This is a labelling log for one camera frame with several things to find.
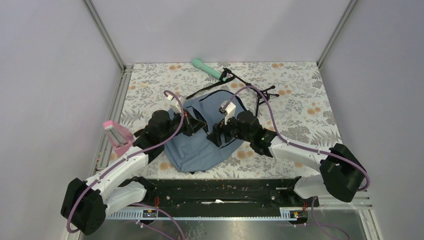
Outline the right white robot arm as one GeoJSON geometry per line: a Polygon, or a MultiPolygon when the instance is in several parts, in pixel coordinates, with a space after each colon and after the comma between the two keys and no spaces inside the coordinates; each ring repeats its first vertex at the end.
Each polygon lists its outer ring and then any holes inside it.
{"type": "Polygon", "coordinates": [[[318,175],[295,180],[287,191],[287,201],[293,206],[324,194],[350,203],[358,191],[364,190],[363,181],[369,179],[365,168],[345,145],[337,143],[329,149],[321,149],[280,139],[277,132],[262,127],[258,118],[248,110],[214,124],[207,139],[217,147],[231,140],[248,142],[259,155],[290,160],[317,171],[318,175]]]}

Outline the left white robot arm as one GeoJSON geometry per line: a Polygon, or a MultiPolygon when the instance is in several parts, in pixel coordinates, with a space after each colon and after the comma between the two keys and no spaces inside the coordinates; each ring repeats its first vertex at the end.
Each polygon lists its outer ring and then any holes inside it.
{"type": "Polygon", "coordinates": [[[60,214],[66,218],[66,230],[90,235],[105,221],[108,214],[140,202],[152,204],[155,192],[140,183],[129,187],[119,185],[136,170],[145,167],[163,150],[173,137],[193,136],[207,128],[207,121],[193,110],[184,109],[170,117],[165,110],[155,111],[147,125],[134,133],[135,141],[118,161],[85,179],[73,179],[67,186],[60,214]]]}

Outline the blue grey backpack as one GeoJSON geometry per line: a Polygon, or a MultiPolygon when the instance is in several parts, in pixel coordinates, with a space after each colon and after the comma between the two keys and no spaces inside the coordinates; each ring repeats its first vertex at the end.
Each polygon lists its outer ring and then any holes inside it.
{"type": "Polygon", "coordinates": [[[194,116],[199,113],[199,120],[206,122],[206,130],[200,129],[193,136],[179,134],[164,145],[164,152],[175,168],[183,173],[207,171],[229,158],[243,143],[232,138],[228,143],[222,135],[222,145],[217,147],[207,139],[213,125],[224,119],[219,112],[220,105],[233,95],[228,90],[219,89],[202,96],[186,100],[183,107],[194,116]]]}

